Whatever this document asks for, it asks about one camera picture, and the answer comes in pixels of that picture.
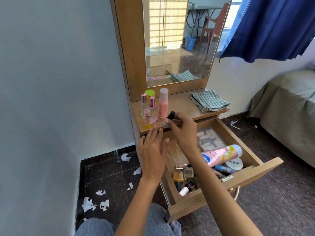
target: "blue bucket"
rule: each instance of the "blue bucket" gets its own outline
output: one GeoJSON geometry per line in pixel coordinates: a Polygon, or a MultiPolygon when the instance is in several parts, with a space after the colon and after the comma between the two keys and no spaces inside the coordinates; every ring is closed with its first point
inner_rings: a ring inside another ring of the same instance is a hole
{"type": "Polygon", "coordinates": [[[185,37],[185,49],[192,50],[194,48],[195,41],[196,37],[185,37]]]}

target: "blue curtain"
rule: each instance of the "blue curtain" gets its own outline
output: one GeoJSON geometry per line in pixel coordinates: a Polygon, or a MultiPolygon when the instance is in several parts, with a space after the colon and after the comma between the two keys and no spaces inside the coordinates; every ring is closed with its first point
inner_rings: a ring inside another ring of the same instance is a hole
{"type": "Polygon", "coordinates": [[[220,58],[285,61],[315,37],[315,0],[243,0],[220,58]]]}

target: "checkered cloth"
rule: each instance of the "checkered cloth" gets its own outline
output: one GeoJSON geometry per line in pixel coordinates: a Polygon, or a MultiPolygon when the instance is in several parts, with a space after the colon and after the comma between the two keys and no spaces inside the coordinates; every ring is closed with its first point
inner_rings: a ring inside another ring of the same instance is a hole
{"type": "Polygon", "coordinates": [[[190,98],[202,112],[219,111],[230,105],[230,103],[221,99],[213,90],[192,93],[190,98]]]}
{"type": "Polygon", "coordinates": [[[197,77],[193,76],[189,70],[180,73],[180,74],[172,74],[172,76],[174,77],[174,79],[176,79],[178,82],[182,82],[182,81],[187,81],[187,80],[192,80],[192,79],[198,79],[197,77]]]}

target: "chair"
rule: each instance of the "chair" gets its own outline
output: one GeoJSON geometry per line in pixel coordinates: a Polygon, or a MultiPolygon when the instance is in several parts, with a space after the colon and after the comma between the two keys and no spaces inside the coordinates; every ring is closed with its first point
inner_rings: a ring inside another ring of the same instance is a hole
{"type": "Polygon", "coordinates": [[[210,45],[211,45],[211,43],[213,41],[213,38],[214,37],[219,37],[220,34],[221,34],[221,31],[222,31],[222,28],[223,28],[223,24],[224,24],[224,19],[225,19],[225,16],[226,16],[228,8],[229,8],[229,3],[225,3],[223,5],[223,7],[222,7],[222,9],[221,9],[221,11],[220,11],[220,13],[219,13],[217,18],[212,19],[212,18],[206,16],[205,19],[204,19],[202,32],[201,32],[199,45],[198,45],[198,53],[200,51],[200,47],[201,47],[201,44],[202,44],[202,39],[203,39],[204,33],[207,32],[208,41],[207,41],[207,46],[206,46],[206,49],[207,49],[206,58],[208,56],[209,48],[210,48],[210,45]],[[212,21],[212,22],[215,23],[215,27],[214,28],[208,28],[209,21],[212,21]]]}

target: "gray denim pants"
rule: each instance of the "gray denim pants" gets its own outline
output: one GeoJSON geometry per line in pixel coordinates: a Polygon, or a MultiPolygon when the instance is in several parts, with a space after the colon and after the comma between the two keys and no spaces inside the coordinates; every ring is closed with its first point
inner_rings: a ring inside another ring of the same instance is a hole
{"type": "MultiPolygon", "coordinates": [[[[181,225],[174,221],[170,225],[165,220],[166,210],[151,203],[147,219],[145,236],[181,236],[181,225]]],[[[86,220],[74,236],[113,236],[116,227],[105,219],[91,218],[86,220]]]]}

